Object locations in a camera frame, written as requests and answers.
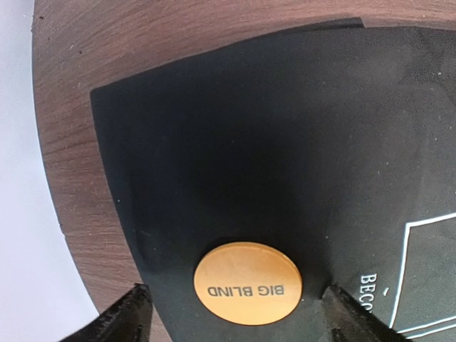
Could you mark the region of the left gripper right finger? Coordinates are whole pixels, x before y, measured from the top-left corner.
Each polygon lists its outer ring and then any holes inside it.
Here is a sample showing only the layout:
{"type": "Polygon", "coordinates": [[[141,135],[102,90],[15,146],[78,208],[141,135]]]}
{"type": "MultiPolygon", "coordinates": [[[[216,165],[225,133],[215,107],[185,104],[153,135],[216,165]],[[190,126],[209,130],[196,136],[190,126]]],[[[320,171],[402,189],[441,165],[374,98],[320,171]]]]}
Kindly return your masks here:
{"type": "Polygon", "coordinates": [[[366,311],[345,289],[330,285],[321,297],[330,341],[405,342],[402,334],[366,311]]]}

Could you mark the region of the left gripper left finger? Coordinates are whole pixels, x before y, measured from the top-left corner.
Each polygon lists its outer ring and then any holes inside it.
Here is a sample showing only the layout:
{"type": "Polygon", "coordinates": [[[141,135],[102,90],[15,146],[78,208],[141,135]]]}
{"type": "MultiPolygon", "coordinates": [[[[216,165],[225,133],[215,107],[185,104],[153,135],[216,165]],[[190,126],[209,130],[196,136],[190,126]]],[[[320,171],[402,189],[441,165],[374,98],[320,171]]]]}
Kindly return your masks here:
{"type": "Polygon", "coordinates": [[[152,323],[152,297],[145,284],[134,287],[95,320],[62,339],[63,342],[148,342],[152,323]]]}

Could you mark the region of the orange big blind button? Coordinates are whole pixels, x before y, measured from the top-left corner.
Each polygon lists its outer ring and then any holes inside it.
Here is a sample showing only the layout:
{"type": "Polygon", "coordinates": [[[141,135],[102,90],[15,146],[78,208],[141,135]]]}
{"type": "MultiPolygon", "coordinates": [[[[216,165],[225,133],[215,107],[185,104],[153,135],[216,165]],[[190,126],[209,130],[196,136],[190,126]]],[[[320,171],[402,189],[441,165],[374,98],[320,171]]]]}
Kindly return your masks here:
{"type": "Polygon", "coordinates": [[[303,280],[279,250],[254,242],[232,242],[208,252],[193,279],[198,299],[214,315],[246,326],[287,317],[301,301],[303,280]]]}

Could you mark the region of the black poker mat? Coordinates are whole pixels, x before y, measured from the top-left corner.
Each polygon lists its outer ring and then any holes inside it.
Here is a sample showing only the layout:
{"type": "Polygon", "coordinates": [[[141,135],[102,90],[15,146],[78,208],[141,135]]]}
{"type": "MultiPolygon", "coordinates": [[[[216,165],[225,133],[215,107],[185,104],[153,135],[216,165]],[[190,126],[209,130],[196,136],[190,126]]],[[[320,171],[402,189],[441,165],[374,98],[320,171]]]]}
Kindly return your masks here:
{"type": "Polygon", "coordinates": [[[327,341],[340,284],[414,341],[455,339],[455,32],[279,31],[90,93],[128,246],[173,341],[327,341]],[[283,252],[299,304],[262,326],[197,298],[230,242],[283,252]]]}

